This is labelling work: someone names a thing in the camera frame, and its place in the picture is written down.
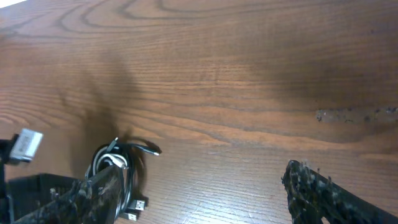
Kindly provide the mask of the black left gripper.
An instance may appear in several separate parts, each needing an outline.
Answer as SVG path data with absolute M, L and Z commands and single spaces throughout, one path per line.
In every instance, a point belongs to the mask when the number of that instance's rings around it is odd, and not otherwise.
M 18 134 L 11 139 L 1 140 L 1 223 L 14 223 L 16 220 L 50 203 L 51 189 L 57 194 L 68 192 L 75 179 L 55 174 L 36 174 L 6 180 L 5 166 L 18 166 L 21 163 L 10 160 L 11 147 Z

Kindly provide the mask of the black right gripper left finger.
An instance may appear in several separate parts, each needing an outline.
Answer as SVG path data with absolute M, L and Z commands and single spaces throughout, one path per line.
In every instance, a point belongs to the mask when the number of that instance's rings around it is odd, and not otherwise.
M 122 174 L 119 167 L 109 166 L 88 179 L 75 179 L 62 195 L 51 189 L 50 203 L 14 223 L 114 223 L 122 197 Z

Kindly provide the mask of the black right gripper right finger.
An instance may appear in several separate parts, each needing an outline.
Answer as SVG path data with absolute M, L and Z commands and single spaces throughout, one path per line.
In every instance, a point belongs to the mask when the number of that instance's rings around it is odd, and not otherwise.
M 290 160 L 281 178 L 293 223 L 397 223 L 397 217 L 335 184 L 308 165 Z

